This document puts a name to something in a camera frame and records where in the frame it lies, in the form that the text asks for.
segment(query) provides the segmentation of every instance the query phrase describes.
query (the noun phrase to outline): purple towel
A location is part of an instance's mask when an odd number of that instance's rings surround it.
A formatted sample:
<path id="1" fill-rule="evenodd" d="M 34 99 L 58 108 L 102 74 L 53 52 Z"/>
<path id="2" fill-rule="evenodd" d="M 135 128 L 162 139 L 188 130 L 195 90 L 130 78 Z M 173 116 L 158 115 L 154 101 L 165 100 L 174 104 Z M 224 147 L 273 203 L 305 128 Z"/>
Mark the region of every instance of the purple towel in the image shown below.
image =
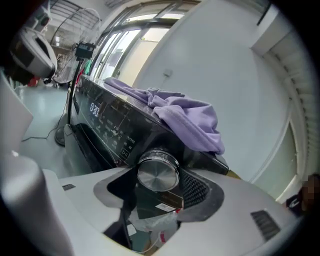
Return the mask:
<path id="1" fill-rule="evenodd" d="M 147 104 L 190 149 L 200 152 L 211 151 L 218 155 L 225 152 L 221 134 L 216 130 L 217 115 L 209 103 L 191 99 L 179 92 L 132 88 L 113 77 L 104 81 Z"/>

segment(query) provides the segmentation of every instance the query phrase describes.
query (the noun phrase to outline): label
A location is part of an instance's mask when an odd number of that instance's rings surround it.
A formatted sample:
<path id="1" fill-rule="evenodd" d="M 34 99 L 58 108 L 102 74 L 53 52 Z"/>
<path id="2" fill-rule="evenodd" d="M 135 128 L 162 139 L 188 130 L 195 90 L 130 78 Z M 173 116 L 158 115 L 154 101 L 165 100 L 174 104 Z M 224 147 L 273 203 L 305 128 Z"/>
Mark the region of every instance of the label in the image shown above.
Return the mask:
<path id="1" fill-rule="evenodd" d="M 166 205 L 164 203 L 160 203 L 160 204 L 156 205 L 155 207 L 157 207 L 163 211 L 166 211 L 166 212 L 171 212 L 176 209 L 176 208 L 173 208 L 173 207 Z"/>
<path id="2" fill-rule="evenodd" d="M 137 233 L 134 225 L 132 225 L 132 224 L 127 225 L 127 226 L 126 226 L 126 229 L 128 230 L 128 235 L 129 235 L 129 237 L 132 236 L 132 235 L 134 235 L 135 233 Z"/>
<path id="3" fill-rule="evenodd" d="M 130 141 L 132 144 L 135 144 L 135 140 L 133 138 L 127 136 L 126 139 Z"/>

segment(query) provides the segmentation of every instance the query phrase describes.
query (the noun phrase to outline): cable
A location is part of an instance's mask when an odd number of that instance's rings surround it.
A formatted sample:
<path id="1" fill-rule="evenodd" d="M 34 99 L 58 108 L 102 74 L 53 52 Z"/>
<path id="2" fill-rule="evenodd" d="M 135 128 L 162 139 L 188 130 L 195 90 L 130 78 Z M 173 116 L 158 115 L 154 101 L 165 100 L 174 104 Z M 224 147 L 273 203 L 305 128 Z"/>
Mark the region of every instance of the cable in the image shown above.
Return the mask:
<path id="1" fill-rule="evenodd" d="M 153 243 L 153 245 L 151 245 L 148 249 L 146 249 L 146 250 L 144 250 L 144 251 L 132 250 L 132 252 L 135 252 L 135 253 L 138 253 L 138 254 L 144 254 L 144 253 L 148 252 L 149 250 L 151 250 L 151 249 L 156 245 L 156 243 L 159 241 L 159 239 L 160 239 L 160 233 L 161 233 L 161 232 L 159 232 L 158 238 L 155 240 L 155 242 Z"/>
<path id="2" fill-rule="evenodd" d="M 58 127 L 59 127 L 59 124 L 60 124 L 60 121 L 61 121 L 61 118 L 63 117 L 64 113 L 65 113 L 65 108 L 67 106 L 67 102 L 68 102 L 68 97 L 67 97 L 67 100 L 65 101 L 65 104 L 64 104 L 64 107 L 63 107 L 63 112 L 62 112 L 62 115 L 60 116 L 59 118 L 59 121 L 58 121 L 58 124 L 56 125 L 55 128 L 53 128 L 51 131 L 49 131 L 48 135 L 46 137 L 34 137 L 34 136 L 31 136 L 29 138 L 25 138 L 23 139 L 21 142 L 26 142 L 30 139 L 39 139 L 39 140 L 47 140 L 49 138 L 49 135 L 50 133 L 52 133 L 54 130 L 56 130 Z"/>

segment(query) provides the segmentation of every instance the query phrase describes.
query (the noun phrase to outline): plastic bag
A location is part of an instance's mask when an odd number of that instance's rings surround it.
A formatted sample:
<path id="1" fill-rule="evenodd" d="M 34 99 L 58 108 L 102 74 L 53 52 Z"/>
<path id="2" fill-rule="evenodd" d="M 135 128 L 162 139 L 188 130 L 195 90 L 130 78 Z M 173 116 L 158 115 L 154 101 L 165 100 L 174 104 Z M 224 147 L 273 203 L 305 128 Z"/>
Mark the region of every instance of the plastic bag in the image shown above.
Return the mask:
<path id="1" fill-rule="evenodd" d="M 129 216 L 129 221 L 132 225 L 139 231 L 143 232 L 161 232 L 164 230 L 171 229 L 177 226 L 177 216 L 176 211 L 172 211 L 163 215 L 139 219 L 137 209 L 133 209 L 131 215 Z"/>

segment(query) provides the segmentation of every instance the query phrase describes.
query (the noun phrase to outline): electric fan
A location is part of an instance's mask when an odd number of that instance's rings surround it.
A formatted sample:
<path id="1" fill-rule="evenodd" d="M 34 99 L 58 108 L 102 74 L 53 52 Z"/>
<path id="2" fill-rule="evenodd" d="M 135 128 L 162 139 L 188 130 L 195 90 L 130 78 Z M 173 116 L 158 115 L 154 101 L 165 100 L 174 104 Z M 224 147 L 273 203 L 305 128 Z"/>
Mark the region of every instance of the electric fan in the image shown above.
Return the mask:
<path id="1" fill-rule="evenodd" d="M 100 36 L 100 26 L 101 19 L 96 10 L 81 9 L 65 19 L 51 39 L 51 46 L 65 52 L 58 55 L 57 70 L 52 80 L 58 84 L 72 81 L 66 105 L 67 123 L 70 123 L 71 99 L 77 77 L 82 69 L 90 65 L 88 60 L 92 58 L 96 49 L 94 43 Z M 64 125 L 56 130 L 54 138 L 59 145 L 65 146 Z"/>

